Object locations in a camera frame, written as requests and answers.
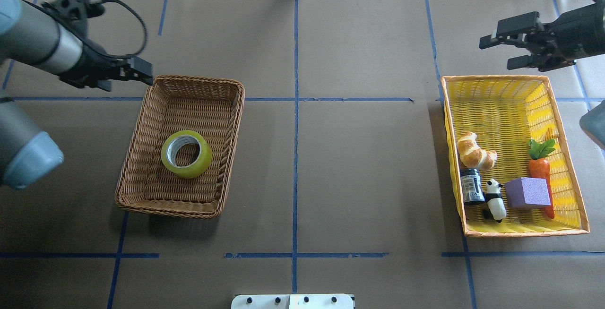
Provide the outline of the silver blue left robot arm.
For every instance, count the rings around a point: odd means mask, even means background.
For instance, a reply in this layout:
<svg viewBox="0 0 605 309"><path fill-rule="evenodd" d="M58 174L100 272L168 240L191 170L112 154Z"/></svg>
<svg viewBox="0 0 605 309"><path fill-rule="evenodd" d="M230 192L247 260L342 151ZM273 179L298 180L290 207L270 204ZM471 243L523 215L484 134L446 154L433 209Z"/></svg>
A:
<svg viewBox="0 0 605 309"><path fill-rule="evenodd" d="M88 22L104 6L124 7L142 26L143 42L134 53L108 53L89 38ZM140 57L148 41L142 17L121 0L54 0L37 5L28 0L1 0L1 63L7 74L19 64L35 77L54 77L77 89L109 92L113 81L153 85L153 65ZM22 109L1 83L1 184L23 190L54 171L65 160L51 135Z"/></svg>

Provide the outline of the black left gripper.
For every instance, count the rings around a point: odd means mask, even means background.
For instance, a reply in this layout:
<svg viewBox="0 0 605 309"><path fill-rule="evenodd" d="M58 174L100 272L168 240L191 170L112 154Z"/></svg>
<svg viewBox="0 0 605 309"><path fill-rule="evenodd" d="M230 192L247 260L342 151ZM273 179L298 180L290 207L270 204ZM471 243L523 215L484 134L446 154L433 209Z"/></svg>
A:
<svg viewBox="0 0 605 309"><path fill-rule="evenodd" d="M92 40L83 44L82 53L76 65L67 72L59 74L59 79L75 88L89 87L110 92L112 91L112 79L126 80L122 76L122 70L128 60L130 79L152 86L154 77L151 63L138 56L121 59L108 57L106 50Z"/></svg>

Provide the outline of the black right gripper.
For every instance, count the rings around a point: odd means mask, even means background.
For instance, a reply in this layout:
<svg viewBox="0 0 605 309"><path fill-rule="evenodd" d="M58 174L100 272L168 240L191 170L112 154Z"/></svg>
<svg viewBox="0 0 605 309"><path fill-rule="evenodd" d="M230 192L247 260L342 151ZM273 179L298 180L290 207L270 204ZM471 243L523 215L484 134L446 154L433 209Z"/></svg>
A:
<svg viewBox="0 0 605 309"><path fill-rule="evenodd" d="M543 26L540 13L536 11L498 21L495 31L479 40L480 49L501 44L514 45L529 52L527 55L508 59L507 70L528 68L549 72L576 64L576 59L564 57L555 33L549 26Z"/></svg>

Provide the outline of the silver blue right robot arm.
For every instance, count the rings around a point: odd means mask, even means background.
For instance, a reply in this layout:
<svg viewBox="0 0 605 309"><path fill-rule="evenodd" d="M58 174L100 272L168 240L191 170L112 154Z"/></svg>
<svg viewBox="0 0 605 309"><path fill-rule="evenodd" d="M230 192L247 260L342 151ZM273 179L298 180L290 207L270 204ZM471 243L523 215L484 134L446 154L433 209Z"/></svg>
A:
<svg viewBox="0 0 605 309"><path fill-rule="evenodd" d="M497 45L524 48L528 55L508 59L507 69L532 68L540 72L571 67L579 59L605 52L604 0L569 10L543 23L536 11L500 20L492 34L482 36L480 49Z"/></svg>

